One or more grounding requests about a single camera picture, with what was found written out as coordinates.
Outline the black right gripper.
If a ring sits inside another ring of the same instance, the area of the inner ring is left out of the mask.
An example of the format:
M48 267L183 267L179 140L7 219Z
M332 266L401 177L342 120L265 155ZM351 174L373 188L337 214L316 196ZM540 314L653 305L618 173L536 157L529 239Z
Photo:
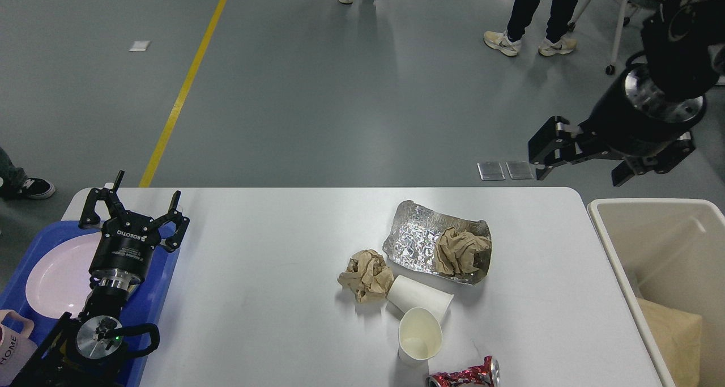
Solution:
M536 167L536 180L544 180L567 163L614 160L616 151L624 157L611 172L613 186L647 172L665 175L696 149L690 130L706 110L704 93L669 100L648 65L632 65L609 85L581 126L561 116L547 119L529 139L529 163Z

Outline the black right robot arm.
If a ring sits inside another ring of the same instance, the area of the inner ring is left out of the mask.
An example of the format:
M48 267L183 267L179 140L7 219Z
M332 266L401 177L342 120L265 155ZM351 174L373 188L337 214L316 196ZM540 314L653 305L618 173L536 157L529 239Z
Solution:
M641 31L643 49L629 58L590 116L573 126L549 118L529 139L536 179L556 167L617 160L613 186L633 176L668 173L696 145L705 95L723 75L723 0L663 0Z

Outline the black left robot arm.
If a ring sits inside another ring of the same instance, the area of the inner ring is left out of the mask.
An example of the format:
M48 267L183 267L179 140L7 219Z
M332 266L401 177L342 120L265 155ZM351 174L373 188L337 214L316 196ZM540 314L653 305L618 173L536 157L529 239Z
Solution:
M89 190L79 218L80 229L100 234L83 309L61 315L11 386L117 386L127 363L158 349L156 323L123 320L122 313L147 280L155 251L179 250L190 219L178 208L179 190L159 217L126 209L118 196L123 177L119 172L110 188Z

